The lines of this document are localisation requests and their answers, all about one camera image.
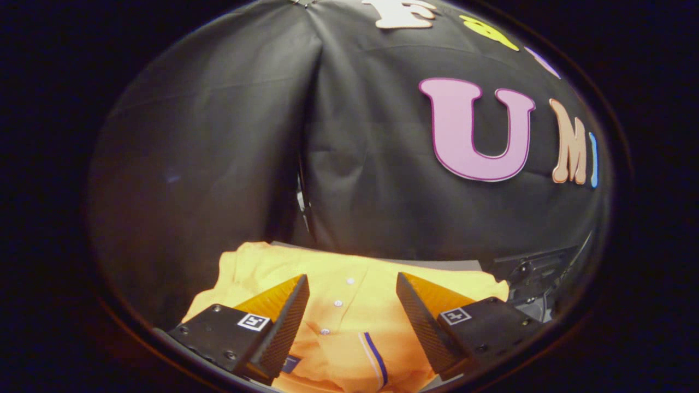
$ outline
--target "letter m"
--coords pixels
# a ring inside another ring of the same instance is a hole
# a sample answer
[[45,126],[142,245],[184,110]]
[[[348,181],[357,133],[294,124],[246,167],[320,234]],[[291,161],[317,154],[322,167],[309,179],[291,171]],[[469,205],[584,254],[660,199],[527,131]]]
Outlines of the letter m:
[[555,99],[549,100],[549,105],[556,113],[559,121],[559,163],[554,168],[553,179],[556,183],[565,183],[566,180],[577,184],[585,184],[586,156],[585,127],[580,119],[575,118],[575,130],[573,131],[568,112],[563,105]]

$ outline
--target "black fabric backdrop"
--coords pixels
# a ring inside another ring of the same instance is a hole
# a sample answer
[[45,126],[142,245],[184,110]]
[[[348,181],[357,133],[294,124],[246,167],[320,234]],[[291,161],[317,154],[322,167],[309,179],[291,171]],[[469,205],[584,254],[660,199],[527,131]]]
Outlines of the black fabric backdrop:
[[[254,2],[178,41],[129,85],[94,151],[88,220],[106,275],[146,320],[177,324],[213,286],[221,252],[245,241],[425,260],[582,243],[609,208],[605,130],[565,75],[525,51],[532,43],[498,27],[513,51],[459,18],[478,14],[433,5],[430,29],[387,31],[360,1]],[[520,173],[486,183],[440,164],[418,89],[435,77],[482,88],[474,143],[486,155],[507,145],[495,90],[534,100]],[[586,184],[551,179],[559,130],[550,98],[597,136],[597,189],[589,141]],[[311,234],[296,202],[299,157]]]

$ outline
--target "carbon fiber texture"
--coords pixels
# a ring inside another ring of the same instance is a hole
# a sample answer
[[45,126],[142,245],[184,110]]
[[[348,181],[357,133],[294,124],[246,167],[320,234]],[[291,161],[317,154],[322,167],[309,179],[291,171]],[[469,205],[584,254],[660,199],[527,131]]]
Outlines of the carbon fiber texture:
[[442,373],[456,366],[463,356],[457,352],[455,344],[432,318],[429,310],[402,273],[398,274],[396,293],[435,373]]
[[308,277],[303,275],[287,299],[279,319],[250,360],[251,364],[269,377],[269,382],[279,376],[284,366],[309,296]]

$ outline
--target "shirt placket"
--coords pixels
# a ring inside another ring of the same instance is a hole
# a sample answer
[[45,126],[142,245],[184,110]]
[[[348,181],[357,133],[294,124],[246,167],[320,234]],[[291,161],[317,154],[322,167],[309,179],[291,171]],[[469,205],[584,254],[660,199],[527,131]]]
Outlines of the shirt placket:
[[366,266],[356,266],[341,271],[334,271],[326,279],[323,302],[327,302],[328,312],[324,313],[319,323],[319,335],[329,336],[342,331],[342,320],[352,305],[354,298],[366,276]]

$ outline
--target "orange polo shirt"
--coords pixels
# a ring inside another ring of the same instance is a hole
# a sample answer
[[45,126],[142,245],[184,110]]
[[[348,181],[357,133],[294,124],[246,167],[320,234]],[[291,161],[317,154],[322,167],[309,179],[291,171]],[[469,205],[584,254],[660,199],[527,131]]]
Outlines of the orange polo shirt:
[[481,271],[245,243],[223,253],[216,285],[196,295],[182,322],[214,303],[235,307],[306,274],[310,297],[289,352],[295,367],[272,386],[291,393],[418,392],[435,374],[396,295],[400,271],[476,301],[490,296],[507,301],[507,283]]

